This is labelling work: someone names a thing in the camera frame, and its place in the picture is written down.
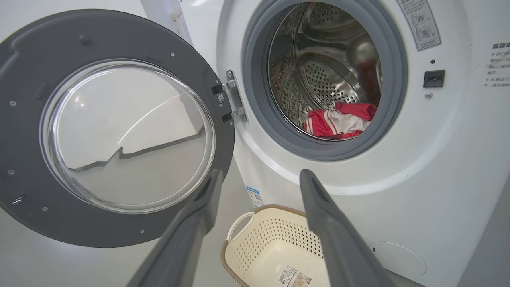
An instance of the floor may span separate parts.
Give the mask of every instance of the floor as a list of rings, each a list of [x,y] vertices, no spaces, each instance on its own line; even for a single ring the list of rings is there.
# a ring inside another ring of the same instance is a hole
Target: floor
[[[241,214],[253,210],[235,161],[223,183],[216,224],[203,239],[194,286],[238,287],[223,269],[220,248]],[[89,248],[50,239],[0,209],[2,287],[126,286],[156,240],[121,248]],[[418,287],[390,273],[397,287]]]
[[[211,278],[214,278],[214,286],[239,287],[220,263],[220,248],[234,220],[252,210],[254,208],[248,198],[241,174],[233,161],[223,183],[216,224],[202,243],[193,286],[210,286]],[[389,274],[396,287],[422,286],[395,273],[389,272]]]

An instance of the laundry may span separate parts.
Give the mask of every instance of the laundry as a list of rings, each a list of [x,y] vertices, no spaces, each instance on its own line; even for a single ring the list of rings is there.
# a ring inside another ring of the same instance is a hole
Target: laundry
[[[335,109],[311,110],[304,128],[307,133],[322,138],[350,138],[367,128],[376,111],[373,104],[336,103]]]

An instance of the printed instructions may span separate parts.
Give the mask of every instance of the printed instructions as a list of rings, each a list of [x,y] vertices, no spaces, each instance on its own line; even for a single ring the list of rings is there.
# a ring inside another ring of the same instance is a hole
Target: printed instructions
[[[253,204],[253,207],[259,208],[264,205],[258,190],[253,189],[249,186],[246,186],[246,190],[248,191],[248,195],[250,196],[251,203]]]
[[[397,0],[409,23],[418,51],[441,44],[427,0]]]
[[[505,43],[491,43],[484,88],[510,88],[510,39]]]
[[[278,282],[288,287],[308,287],[312,279],[305,273],[287,265],[280,274]]]

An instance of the basket handle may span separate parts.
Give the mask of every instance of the basket handle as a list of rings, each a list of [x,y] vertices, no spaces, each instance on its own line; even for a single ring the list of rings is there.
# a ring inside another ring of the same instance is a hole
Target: basket handle
[[[236,229],[237,225],[243,221],[244,219],[248,218],[248,217],[251,217],[250,221],[243,227],[243,229],[241,229],[241,231],[239,231],[239,233],[237,233],[237,235],[232,238],[232,232],[234,232],[234,229]],[[226,239],[228,240],[229,243],[235,241],[240,235],[241,233],[244,232],[244,230],[246,230],[246,228],[248,227],[248,225],[250,225],[250,223],[255,219],[255,212],[251,211],[251,212],[247,212],[241,216],[239,216],[239,218],[236,219],[236,221],[234,221],[234,223],[232,223],[232,226],[230,226],[230,229],[228,230],[228,233],[226,234]]]

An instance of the white machine body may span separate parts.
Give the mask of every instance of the white machine body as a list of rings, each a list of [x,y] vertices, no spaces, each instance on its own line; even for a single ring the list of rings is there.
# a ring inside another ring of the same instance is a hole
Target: white machine body
[[[220,77],[227,69],[238,72],[249,122],[236,123],[234,157],[264,204],[303,209],[299,172],[312,170],[385,268],[425,286],[456,286],[510,172],[510,88],[493,87],[500,75],[488,75],[491,59],[510,51],[493,49],[510,42],[510,3],[428,0],[442,43],[418,51],[398,2],[380,2],[407,53],[403,107],[376,145],[333,162],[287,151],[253,116],[239,72],[247,27],[263,1],[181,5],[195,49]],[[423,88],[423,72],[430,69],[446,70],[444,87]],[[508,77],[504,68],[499,73]]]

